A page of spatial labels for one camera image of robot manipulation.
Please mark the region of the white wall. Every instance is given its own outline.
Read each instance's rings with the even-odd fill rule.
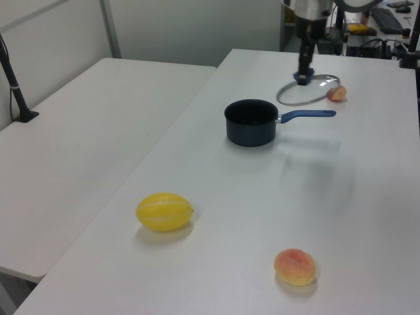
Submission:
[[[121,56],[218,66],[233,49],[279,51],[281,0],[109,0]]]
[[[29,108],[98,60],[111,57],[99,0],[66,1],[2,36]],[[0,130],[10,123],[9,83],[0,68]]]

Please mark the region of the floor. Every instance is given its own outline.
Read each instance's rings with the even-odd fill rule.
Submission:
[[[16,312],[34,287],[34,283],[0,273],[0,315]]]

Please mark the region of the keyboard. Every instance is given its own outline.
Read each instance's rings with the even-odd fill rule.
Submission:
[[[374,7],[372,9],[372,17],[385,34],[402,34],[403,27],[401,23],[389,9]]]

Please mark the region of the yellow melon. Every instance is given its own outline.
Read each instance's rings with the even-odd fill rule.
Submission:
[[[185,225],[193,212],[185,198],[171,192],[159,192],[138,204],[136,216],[150,230],[170,231]]]

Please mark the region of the white tabletop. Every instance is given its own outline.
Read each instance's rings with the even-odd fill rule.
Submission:
[[[397,62],[314,56],[347,101],[334,118],[277,126],[274,142],[226,138],[223,111],[275,102],[297,54],[233,50],[16,315],[418,314],[420,140],[413,70]],[[151,232],[141,199],[178,193],[190,224]],[[274,258],[310,253],[315,283],[277,280]]]
[[[0,133],[0,272],[38,282],[215,71],[104,59]]]

